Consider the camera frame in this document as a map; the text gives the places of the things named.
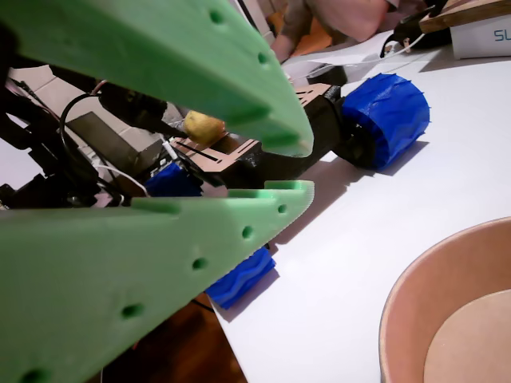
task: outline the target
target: blue wheel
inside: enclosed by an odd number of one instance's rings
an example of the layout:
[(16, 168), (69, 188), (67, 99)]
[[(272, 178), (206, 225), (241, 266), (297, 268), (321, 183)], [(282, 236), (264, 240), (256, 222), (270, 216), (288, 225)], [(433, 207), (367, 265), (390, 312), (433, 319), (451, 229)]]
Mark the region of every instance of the blue wheel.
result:
[(346, 97), (342, 119), (351, 137), (335, 152), (355, 165), (380, 170), (424, 133), (430, 107), (410, 80), (379, 74)]

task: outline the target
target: person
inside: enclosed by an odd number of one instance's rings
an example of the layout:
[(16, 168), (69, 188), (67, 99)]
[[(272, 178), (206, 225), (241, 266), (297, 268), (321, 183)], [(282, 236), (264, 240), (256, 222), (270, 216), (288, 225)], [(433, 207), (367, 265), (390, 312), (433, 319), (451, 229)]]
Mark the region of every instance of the person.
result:
[(392, 30), (399, 21), (426, 8), (423, 0), (288, 0), (283, 28), (271, 45), (280, 62), (287, 60), (316, 17), (332, 36), (332, 45), (347, 37), (362, 42)]

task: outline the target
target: white cable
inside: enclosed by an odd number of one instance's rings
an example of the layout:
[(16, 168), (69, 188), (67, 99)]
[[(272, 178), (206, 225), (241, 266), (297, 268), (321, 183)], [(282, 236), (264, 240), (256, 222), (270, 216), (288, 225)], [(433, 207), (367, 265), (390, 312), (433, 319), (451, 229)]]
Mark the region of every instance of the white cable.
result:
[(319, 68), (314, 69), (313, 71), (311, 71), (311, 72), (309, 72), (309, 73), (307, 73), (307, 74), (305, 74), (303, 76), (292, 78), (291, 82), (293, 82), (294, 80), (299, 80), (300, 78), (304, 78), (304, 77), (310, 76), (310, 75), (312, 75), (314, 73), (317, 73), (317, 72), (319, 72), (319, 71), (321, 71), (321, 70), (323, 70), (325, 68), (330, 68), (332, 66), (353, 66), (353, 65), (360, 65), (360, 64), (370, 64), (371, 62), (385, 61), (387, 58), (395, 57), (395, 56), (398, 56), (399, 54), (401, 54), (403, 52), (406, 52), (408, 49), (412, 48), (415, 44), (417, 44), (419, 41), (421, 41), (424, 36), (426, 36), (426, 34), (421, 34), (414, 42), (412, 42), (406, 48), (403, 48), (403, 49), (399, 50), (398, 52), (389, 54), (388, 56), (379, 58), (378, 60), (360, 61), (360, 62), (353, 62), (353, 63), (350, 63), (350, 64), (340, 64), (340, 65), (334, 65), (334, 64), (324, 65), (324, 66), (321, 66)]
[(107, 80), (101, 80), (101, 81), (99, 82), (99, 84), (97, 84), (97, 85), (94, 87), (94, 89), (93, 89), (93, 91), (90, 93), (90, 95), (91, 95), (91, 96), (96, 96), (96, 95), (97, 95), (97, 92), (99, 92), (99, 89), (100, 89), (100, 88), (101, 88), (104, 84), (106, 84), (107, 82), (108, 82)]
[(133, 177), (131, 176), (128, 176), (126, 173), (124, 172), (121, 172), (119, 169), (115, 169), (114, 167), (112, 166), (108, 166), (108, 165), (101, 165), (101, 164), (98, 164), (96, 165), (96, 168), (104, 168), (104, 169), (109, 169), (111, 170), (112, 172), (116, 172), (118, 174), (120, 174), (121, 176), (124, 176), (125, 178), (127, 178), (128, 180), (130, 180), (131, 182), (133, 182), (134, 184), (136, 184), (140, 189), (142, 189), (145, 193), (145, 196), (147, 197), (150, 197), (149, 193), (147, 193), (147, 189), (145, 188), (145, 186), (143, 184), (141, 184), (140, 182), (138, 182), (137, 180), (135, 180)]
[(167, 151), (170, 158), (172, 158), (172, 161), (177, 162), (179, 160), (179, 157), (176, 154), (176, 151), (172, 147), (172, 145), (163, 137), (163, 134), (160, 133), (160, 139), (163, 141), (163, 147)]

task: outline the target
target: blue rubber tire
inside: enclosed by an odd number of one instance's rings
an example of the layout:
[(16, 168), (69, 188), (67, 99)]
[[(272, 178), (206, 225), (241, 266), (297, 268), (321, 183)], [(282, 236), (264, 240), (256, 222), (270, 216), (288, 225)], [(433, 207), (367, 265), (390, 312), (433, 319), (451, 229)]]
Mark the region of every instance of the blue rubber tire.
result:
[(377, 170), (398, 158), (430, 122), (430, 107), (422, 92), (396, 74), (379, 74), (364, 82), (346, 97), (342, 114), (373, 137), (372, 168)]

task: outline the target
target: yellow fruit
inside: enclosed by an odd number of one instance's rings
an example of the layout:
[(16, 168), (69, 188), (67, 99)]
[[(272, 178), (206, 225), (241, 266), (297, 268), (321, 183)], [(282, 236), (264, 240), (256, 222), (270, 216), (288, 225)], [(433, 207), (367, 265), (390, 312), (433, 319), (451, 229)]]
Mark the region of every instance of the yellow fruit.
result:
[(224, 122), (191, 110), (184, 118), (184, 131), (190, 140), (198, 144), (210, 145), (224, 132)]

